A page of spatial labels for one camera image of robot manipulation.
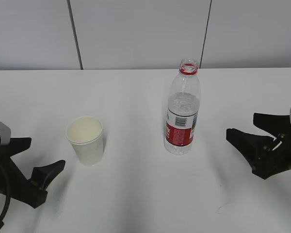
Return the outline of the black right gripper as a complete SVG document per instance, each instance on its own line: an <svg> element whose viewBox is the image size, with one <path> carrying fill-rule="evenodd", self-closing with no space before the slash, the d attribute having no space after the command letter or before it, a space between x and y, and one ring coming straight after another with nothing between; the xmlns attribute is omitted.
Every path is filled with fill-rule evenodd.
<svg viewBox="0 0 291 233"><path fill-rule="evenodd" d="M291 170L290 116L253 114L253 124L269 136L244 133L237 129L226 130L226 140L245 158L252 173L264 180Z"/></svg>

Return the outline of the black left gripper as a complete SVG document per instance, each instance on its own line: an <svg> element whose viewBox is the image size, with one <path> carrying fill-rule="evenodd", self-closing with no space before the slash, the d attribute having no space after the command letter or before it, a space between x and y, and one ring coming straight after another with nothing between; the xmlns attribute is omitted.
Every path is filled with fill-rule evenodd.
<svg viewBox="0 0 291 233"><path fill-rule="evenodd" d="M53 164L34 167L30 179L26 179L20 169L10 158L26 151L31 146L30 137L11 138L9 144L0 144L0 194L23 202L36 209L46 202L47 187L63 171L65 160Z"/></svg>

